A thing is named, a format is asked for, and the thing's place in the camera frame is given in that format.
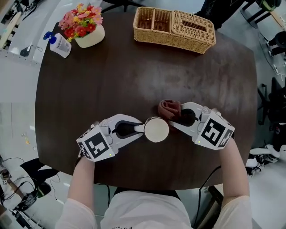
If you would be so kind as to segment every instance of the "artificial flower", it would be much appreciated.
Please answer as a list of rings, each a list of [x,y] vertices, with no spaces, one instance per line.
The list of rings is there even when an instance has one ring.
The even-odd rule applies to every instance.
[[[91,11],[93,9],[93,6],[92,5],[89,5],[87,8],[86,8],[86,10],[88,10],[88,11]]]
[[[86,27],[86,31],[88,32],[93,32],[95,30],[95,24],[88,24],[88,26]]]
[[[96,14],[101,13],[101,7],[93,8],[93,9],[91,10],[91,12],[96,13]]]
[[[79,24],[82,25],[83,27],[86,27],[86,26],[88,26],[88,21],[82,20],[79,22]]]
[[[62,27],[64,25],[65,19],[60,20],[59,27]]]
[[[83,3],[79,3],[76,8],[79,9],[79,8],[82,8],[83,6],[84,6]]]
[[[83,10],[83,9],[79,9],[79,10],[78,10],[78,12],[79,12],[79,13],[84,13],[84,12],[85,12],[85,10]]]
[[[88,16],[88,14],[86,14],[86,13],[83,13],[83,14],[80,14],[79,16],[78,16],[78,18],[85,18],[85,17],[87,17]]]
[[[86,28],[83,26],[76,27],[76,32],[79,34],[79,36],[84,37],[86,35]]]
[[[64,20],[65,20],[65,23],[68,25],[68,26],[72,26],[73,24],[73,18],[74,18],[74,15],[71,11],[67,12],[66,15],[64,16]]]
[[[62,30],[66,30],[68,28],[68,24],[66,23],[66,20],[65,19],[62,19],[60,22],[59,22],[59,27],[62,29]]]
[[[102,24],[102,19],[103,19],[103,17],[100,14],[97,14],[93,18],[93,21],[94,21],[95,24],[100,25],[100,24]]]
[[[66,31],[64,31],[64,34],[69,38],[69,37],[74,37],[75,35],[75,30],[71,27],[68,28]]]
[[[88,17],[94,17],[96,13],[91,12]]]
[[[73,9],[71,12],[72,12],[73,14],[77,14],[77,13],[78,13],[78,10],[77,10],[77,9]]]
[[[77,17],[77,16],[75,16],[74,18],[73,18],[73,22],[74,23],[78,23],[80,20],[79,20],[79,18]]]

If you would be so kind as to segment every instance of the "woven tissue box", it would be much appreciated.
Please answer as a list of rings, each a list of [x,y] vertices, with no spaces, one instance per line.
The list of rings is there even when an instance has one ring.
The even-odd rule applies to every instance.
[[[215,45],[211,21],[178,10],[137,8],[133,22],[134,39],[205,53]]]

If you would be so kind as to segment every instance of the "small bottle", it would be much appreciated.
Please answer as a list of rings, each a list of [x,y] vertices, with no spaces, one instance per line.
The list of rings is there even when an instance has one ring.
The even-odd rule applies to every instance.
[[[44,40],[49,39],[50,50],[60,54],[62,57],[66,58],[72,49],[72,45],[61,35],[53,35],[52,32],[46,32]]]

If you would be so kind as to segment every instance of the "dark wooden table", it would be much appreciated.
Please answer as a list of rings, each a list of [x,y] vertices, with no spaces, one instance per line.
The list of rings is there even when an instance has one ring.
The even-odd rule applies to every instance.
[[[199,55],[136,42],[133,14],[104,15],[104,40],[83,49],[72,42],[64,59],[47,47],[38,79],[35,122],[40,161],[72,174],[76,139],[96,120],[121,113],[141,121],[163,99],[216,107],[236,128],[246,162],[254,138],[257,76],[253,52],[216,33],[217,44]],[[56,26],[54,32],[60,32]],[[182,132],[152,143],[141,137],[108,160],[96,162],[95,182],[134,189],[200,187],[220,165],[219,152],[195,145]],[[208,185],[221,183],[216,172]]]

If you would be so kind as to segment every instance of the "flower pot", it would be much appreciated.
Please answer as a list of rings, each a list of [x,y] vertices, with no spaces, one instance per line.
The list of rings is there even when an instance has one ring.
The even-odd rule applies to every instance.
[[[92,33],[84,36],[83,38],[76,38],[76,42],[81,48],[87,48],[102,41],[104,35],[105,32],[103,26],[97,25],[96,29]]]

